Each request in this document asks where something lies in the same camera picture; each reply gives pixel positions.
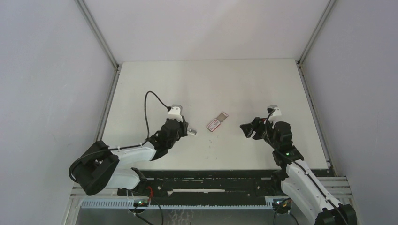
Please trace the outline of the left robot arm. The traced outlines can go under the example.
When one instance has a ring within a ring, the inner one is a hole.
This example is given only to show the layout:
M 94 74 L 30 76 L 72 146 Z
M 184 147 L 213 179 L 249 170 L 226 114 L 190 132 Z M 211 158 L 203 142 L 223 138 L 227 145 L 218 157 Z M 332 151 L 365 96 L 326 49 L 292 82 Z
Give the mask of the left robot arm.
M 110 149 L 103 141 L 96 141 L 71 164 L 69 177 L 88 196 L 112 188 L 129 189 L 135 195 L 142 195 L 147 188 L 146 178 L 133 164 L 165 156 L 180 138 L 188 136 L 188 131 L 185 120 L 166 119 L 143 145 Z

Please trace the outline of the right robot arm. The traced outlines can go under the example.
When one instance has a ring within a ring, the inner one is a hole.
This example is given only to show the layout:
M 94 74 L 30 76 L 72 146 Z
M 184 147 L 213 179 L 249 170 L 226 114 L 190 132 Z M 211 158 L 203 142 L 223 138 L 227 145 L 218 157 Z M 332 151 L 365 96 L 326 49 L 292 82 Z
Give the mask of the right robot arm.
M 318 180 L 303 155 L 293 145 L 291 126 L 287 122 L 270 122 L 256 117 L 241 124 L 245 137 L 264 140 L 272 148 L 280 166 L 271 176 L 271 188 L 277 195 L 286 194 L 313 225 L 356 225 L 357 214 L 350 204 L 342 204 Z

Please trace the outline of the red white staple box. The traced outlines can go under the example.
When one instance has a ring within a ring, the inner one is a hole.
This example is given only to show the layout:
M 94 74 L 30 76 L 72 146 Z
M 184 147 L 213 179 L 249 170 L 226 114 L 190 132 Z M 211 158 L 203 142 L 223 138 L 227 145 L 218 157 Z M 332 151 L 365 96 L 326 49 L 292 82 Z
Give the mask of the red white staple box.
M 211 122 L 206 126 L 207 130 L 210 132 L 214 132 L 221 124 L 228 118 L 228 114 L 225 112 L 221 112 L 216 118 L 214 118 Z

